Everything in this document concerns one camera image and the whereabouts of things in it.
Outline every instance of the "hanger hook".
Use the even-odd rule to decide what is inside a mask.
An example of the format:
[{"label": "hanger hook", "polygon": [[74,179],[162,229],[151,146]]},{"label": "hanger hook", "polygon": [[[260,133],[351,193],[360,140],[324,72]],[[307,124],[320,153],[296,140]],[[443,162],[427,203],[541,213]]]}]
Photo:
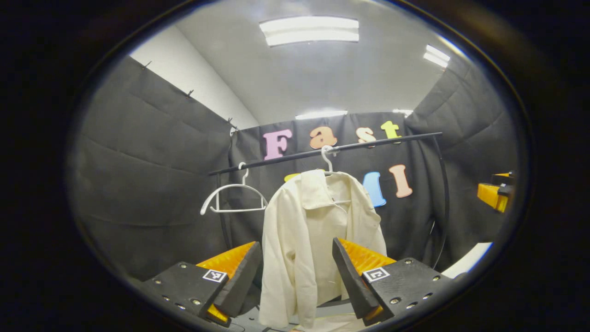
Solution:
[{"label": "hanger hook", "polygon": [[330,145],[324,145],[322,147],[322,158],[328,163],[328,170],[330,172],[332,172],[332,162],[330,161],[330,159],[328,159],[328,157],[326,157],[326,152],[332,150],[333,148]]},{"label": "hanger hook", "polygon": [[[244,166],[245,164],[246,164],[245,162],[241,162],[238,165],[238,169],[241,170],[242,169],[242,166]],[[246,185],[246,178],[248,177],[248,173],[250,173],[250,169],[249,168],[246,168],[246,174],[242,177],[242,184],[243,185]]]}]

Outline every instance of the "white ceiling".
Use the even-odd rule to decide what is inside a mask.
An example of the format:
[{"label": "white ceiling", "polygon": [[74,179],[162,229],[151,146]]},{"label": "white ceiling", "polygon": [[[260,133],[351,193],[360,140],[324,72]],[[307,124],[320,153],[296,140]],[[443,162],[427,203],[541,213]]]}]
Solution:
[{"label": "white ceiling", "polygon": [[[258,23],[298,15],[356,18],[360,40],[270,48]],[[422,21],[367,0],[223,0],[176,26],[260,125],[323,108],[413,109],[444,70],[422,58],[426,45],[453,56]]]}]

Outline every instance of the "white plastic hanger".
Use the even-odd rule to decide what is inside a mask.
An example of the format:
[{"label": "white plastic hanger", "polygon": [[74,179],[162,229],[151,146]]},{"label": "white plastic hanger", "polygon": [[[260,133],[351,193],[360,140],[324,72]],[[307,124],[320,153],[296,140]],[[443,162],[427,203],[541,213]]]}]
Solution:
[{"label": "white plastic hanger", "polygon": [[[328,172],[324,172],[324,174],[326,174],[326,175],[338,174],[338,173],[334,172],[334,169],[332,169],[332,162],[326,156],[326,153],[330,153],[333,155],[336,155],[338,153],[336,151],[332,151],[333,149],[334,148],[332,148],[330,145],[324,145],[322,147],[322,158],[328,163]],[[334,201],[334,204],[344,204],[344,203],[350,203],[350,200]]]},{"label": "white plastic hanger", "polygon": [[[245,165],[245,162],[241,162],[238,165],[238,169],[241,170],[242,166]],[[242,177],[242,184],[228,184],[228,185],[224,185],[223,187],[217,188],[214,192],[211,193],[211,195],[209,195],[209,197],[207,197],[207,199],[205,200],[205,203],[203,203],[203,207],[201,207],[201,216],[203,214],[205,214],[205,212],[207,212],[207,207],[209,206],[209,203],[211,202],[211,200],[213,199],[213,196],[215,196],[215,202],[217,203],[217,207],[213,208],[212,206],[209,207],[211,209],[211,211],[215,212],[215,213],[232,213],[232,212],[248,212],[248,211],[260,211],[260,210],[264,210],[266,209],[268,202],[266,201],[266,198],[264,198],[264,196],[256,189],[246,185],[246,178],[248,177],[248,173],[250,172],[250,170],[246,169],[246,174]],[[233,188],[233,187],[241,187],[241,188],[247,188],[250,189],[252,191],[254,191],[255,193],[257,193],[260,196],[260,207],[259,208],[255,208],[255,209],[241,209],[241,210],[220,210],[219,209],[219,192],[223,189],[226,188]]]}]

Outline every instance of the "jacket sleeve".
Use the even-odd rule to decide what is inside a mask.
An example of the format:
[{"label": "jacket sleeve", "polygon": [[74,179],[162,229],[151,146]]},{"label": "jacket sleeve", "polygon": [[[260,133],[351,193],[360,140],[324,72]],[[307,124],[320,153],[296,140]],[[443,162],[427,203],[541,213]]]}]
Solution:
[{"label": "jacket sleeve", "polygon": [[313,325],[316,274],[297,191],[281,188],[269,202],[264,213],[263,254],[260,324],[283,328],[298,312],[300,324]]}]

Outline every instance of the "white jacket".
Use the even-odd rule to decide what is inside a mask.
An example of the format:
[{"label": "white jacket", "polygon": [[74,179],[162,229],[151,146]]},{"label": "white jacket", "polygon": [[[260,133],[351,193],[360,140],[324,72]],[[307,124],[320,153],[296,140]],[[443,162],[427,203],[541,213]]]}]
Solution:
[{"label": "white jacket", "polygon": [[[340,200],[351,203],[337,206]],[[333,238],[386,255],[380,222],[369,193],[346,173],[314,170],[285,183],[264,213],[260,324],[282,328],[298,314],[303,327],[312,327],[319,304],[348,298],[332,258]]]}]

